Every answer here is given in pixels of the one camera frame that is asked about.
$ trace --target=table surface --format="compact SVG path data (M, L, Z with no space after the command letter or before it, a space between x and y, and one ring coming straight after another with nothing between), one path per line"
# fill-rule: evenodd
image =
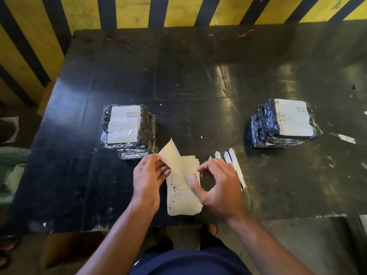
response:
M172 138L202 163L232 147L259 219L366 214L366 38L366 21L77 31L2 233L112 227L131 199L137 162L100 144L110 104L147 105L159 149ZM308 101L324 134L251 148L249 120L269 98ZM164 184L160 192L153 225L213 219L206 209L168 216Z

